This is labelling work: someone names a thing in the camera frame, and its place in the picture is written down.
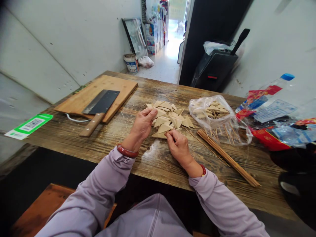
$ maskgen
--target white bucket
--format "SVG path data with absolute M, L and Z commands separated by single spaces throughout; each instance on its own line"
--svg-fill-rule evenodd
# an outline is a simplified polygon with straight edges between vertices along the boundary
M 135 54 L 125 54 L 124 61 L 129 72 L 137 73 L 139 71 Z

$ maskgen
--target plastic bottle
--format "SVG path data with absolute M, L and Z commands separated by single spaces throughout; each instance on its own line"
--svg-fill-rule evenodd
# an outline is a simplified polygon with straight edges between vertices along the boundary
M 236 113 L 243 109 L 248 111 L 255 110 L 263 105 L 276 93 L 290 85 L 290 81 L 295 78 L 294 75 L 285 73 L 279 79 L 272 81 L 268 85 L 262 86 L 259 90 L 249 91 L 247 99 L 236 109 Z

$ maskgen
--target hand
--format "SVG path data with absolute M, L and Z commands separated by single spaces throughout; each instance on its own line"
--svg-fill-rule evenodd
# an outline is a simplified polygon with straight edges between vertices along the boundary
M 136 115 L 131 133 L 122 142 L 122 147 L 126 150 L 137 152 L 142 142 L 148 137 L 154 117 L 157 115 L 156 109 L 146 108 Z
M 188 139 L 176 130 L 165 133 L 172 156 L 179 162 L 191 178 L 201 177 L 203 168 L 195 161 L 189 151 Z

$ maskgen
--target framed picture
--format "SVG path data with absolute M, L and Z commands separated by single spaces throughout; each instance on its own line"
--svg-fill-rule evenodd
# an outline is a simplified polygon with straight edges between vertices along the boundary
M 141 19 L 122 18 L 122 21 L 132 52 L 136 54 L 137 59 L 148 56 Z

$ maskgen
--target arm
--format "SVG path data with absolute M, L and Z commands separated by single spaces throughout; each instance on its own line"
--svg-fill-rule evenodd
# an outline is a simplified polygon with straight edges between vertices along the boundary
M 157 110 L 151 109 L 140 112 L 122 147 L 137 152 L 149 135 L 156 114 Z M 98 228 L 103 228 L 115 194 L 125 187 L 134 161 L 115 147 L 52 214 L 37 236 L 93 236 Z
M 189 175 L 189 184 L 196 190 L 200 203 L 219 228 L 222 236 L 269 236 L 264 224 L 240 201 L 217 176 L 203 169 L 190 155 L 188 139 L 177 131 L 165 134 L 173 157 Z

